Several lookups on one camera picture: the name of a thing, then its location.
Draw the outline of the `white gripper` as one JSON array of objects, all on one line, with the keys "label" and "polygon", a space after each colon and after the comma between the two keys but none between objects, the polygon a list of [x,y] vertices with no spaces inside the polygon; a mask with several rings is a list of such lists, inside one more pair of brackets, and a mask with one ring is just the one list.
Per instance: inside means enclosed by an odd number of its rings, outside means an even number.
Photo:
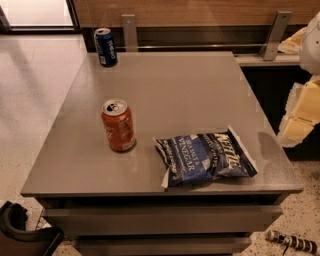
[{"label": "white gripper", "polygon": [[[300,67],[312,75],[320,74],[320,12],[291,37],[282,41],[278,50],[285,54],[298,54]],[[304,85],[295,83],[279,125],[278,142],[291,148],[303,140],[320,123],[320,76],[312,76]]]}]

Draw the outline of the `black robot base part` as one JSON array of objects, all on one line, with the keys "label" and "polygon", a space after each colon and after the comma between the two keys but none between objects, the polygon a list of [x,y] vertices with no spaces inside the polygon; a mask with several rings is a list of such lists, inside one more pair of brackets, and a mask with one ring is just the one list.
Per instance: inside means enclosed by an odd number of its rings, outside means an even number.
[{"label": "black robot base part", "polygon": [[52,256],[64,239],[58,227],[27,231],[27,210],[6,201],[0,207],[0,256]]}]

